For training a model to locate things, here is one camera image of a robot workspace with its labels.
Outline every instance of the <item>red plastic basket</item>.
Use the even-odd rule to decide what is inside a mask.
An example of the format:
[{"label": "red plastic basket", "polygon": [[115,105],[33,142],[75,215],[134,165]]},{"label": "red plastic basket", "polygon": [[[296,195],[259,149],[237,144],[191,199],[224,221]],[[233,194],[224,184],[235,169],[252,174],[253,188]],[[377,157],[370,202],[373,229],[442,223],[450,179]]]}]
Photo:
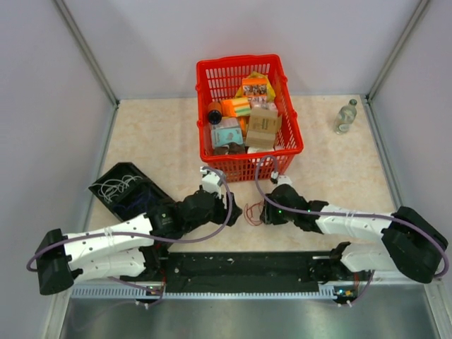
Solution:
[{"label": "red plastic basket", "polygon": [[[283,150],[267,153],[241,155],[214,155],[210,140],[210,126],[207,120],[207,106],[235,96],[235,93],[252,71],[265,74],[276,93],[275,104],[282,115],[278,132],[278,145]],[[297,113],[290,102],[287,77],[281,60],[276,54],[229,56],[216,60],[200,61],[196,65],[198,92],[199,154],[209,166],[222,170],[229,182],[253,180],[259,160],[267,154],[278,159],[279,173],[284,173],[296,154],[303,150],[302,135],[297,123]],[[265,161],[259,172],[259,179],[268,179],[273,170],[271,160]]]}]

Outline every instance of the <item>beige floor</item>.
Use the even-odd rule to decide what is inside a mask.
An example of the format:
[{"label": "beige floor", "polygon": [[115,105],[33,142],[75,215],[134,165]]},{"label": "beige floor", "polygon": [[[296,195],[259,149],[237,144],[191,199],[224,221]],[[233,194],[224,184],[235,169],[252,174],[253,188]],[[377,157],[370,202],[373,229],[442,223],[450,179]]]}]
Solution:
[{"label": "beige floor", "polygon": [[[357,96],[294,96],[304,151],[286,172],[307,200],[326,200],[337,206],[369,212],[391,212],[393,204],[363,106],[349,133],[332,130],[338,110]],[[123,100],[109,145],[104,172],[117,162],[132,161],[175,200],[197,190],[200,183],[196,128],[196,98]],[[272,189],[270,182],[263,188]],[[253,182],[230,184],[237,204],[261,199]],[[89,230],[118,220],[95,201]],[[204,225],[187,234],[195,239],[218,226]],[[294,225],[254,227],[240,217],[216,237],[197,244],[175,244],[172,251],[296,251],[329,250],[347,239],[303,232]]]}]

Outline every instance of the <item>clear water bottle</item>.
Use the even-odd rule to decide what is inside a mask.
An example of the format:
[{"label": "clear water bottle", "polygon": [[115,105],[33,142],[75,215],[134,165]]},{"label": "clear water bottle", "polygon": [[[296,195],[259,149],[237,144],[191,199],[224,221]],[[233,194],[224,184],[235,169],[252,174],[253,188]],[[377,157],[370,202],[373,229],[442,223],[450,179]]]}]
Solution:
[{"label": "clear water bottle", "polygon": [[350,129],[350,125],[356,118],[356,105],[357,101],[351,99],[348,105],[342,107],[334,121],[334,131],[337,134],[347,133]]}]

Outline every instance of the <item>robotic arm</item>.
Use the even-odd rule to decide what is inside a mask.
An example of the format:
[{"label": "robotic arm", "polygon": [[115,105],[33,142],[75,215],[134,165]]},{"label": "robotic arm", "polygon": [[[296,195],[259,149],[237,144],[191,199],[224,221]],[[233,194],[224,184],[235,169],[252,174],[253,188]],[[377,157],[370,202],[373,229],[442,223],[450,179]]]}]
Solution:
[{"label": "robotic arm", "polygon": [[[37,258],[41,295],[61,292],[74,283],[110,276],[145,275],[152,278],[160,267],[153,246],[155,240],[126,233],[179,239],[207,222],[222,224],[227,208],[221,194],[221,179],[216,173],[202,168],[201,174],[199,190],[182,202],[163,203],[131,220],[92,232],[62,234],[60,229],[49,231],[36,253],[60,241],[84,239],[57,246]],[[242,214],[234,194],[231,195],[232,214],[228,226],[235,224]]]},{"label": "robotic arm", "polygon": [[[367,240],[368,244],[341,243],[331,251],[330,260],[340,261],[351,272],[361,270],[399,270],[419,283],[430,283],[435,275],[441,253],[425,235],[430,236],[441,249],[446,250],[447,240],[424,218],[411,208],[402,206],[397,212],[385,214],[382,219],[366,214],[368,218],[354,218],[365,214],[333,206],[326,201],[306,201],[292,187],[287,176],[272,174],[276,187],[266,196],[285,207],[306,210],[300,214],[275,207],[265,200],[261,220],[265,224],[281,225],[293,222],[307,232],[344,234]],[[394,218],[410,222],[418,231],[393,221]]]}]

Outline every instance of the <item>tangled wires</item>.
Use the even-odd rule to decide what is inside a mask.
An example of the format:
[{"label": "tangled wires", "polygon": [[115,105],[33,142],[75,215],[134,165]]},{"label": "tangled wires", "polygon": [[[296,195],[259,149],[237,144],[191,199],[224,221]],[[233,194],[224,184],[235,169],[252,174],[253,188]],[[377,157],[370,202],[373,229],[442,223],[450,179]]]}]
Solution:
[{"label": "tangled wires", "polygon": [[263,210],[263,201],[255,203],[251,206],[246,204],[244,207],[245,213],[243,213],[246,222],[249,223],[251,226],[262,225],[262,221],[259,219],[262,210]]},{"label": "tangled wires", "polygon": [[134,182],[136,180],[142,179],[140,176],[136,175],[124,175],[122,179],[108,179],[107,181],[101,184],[93,184],[90,187],[100,186],[99,194],[100,198],[103,198],[106,203],[112,203],[115,196],[123,193],[126,189],[129,188],[130,182]]}]

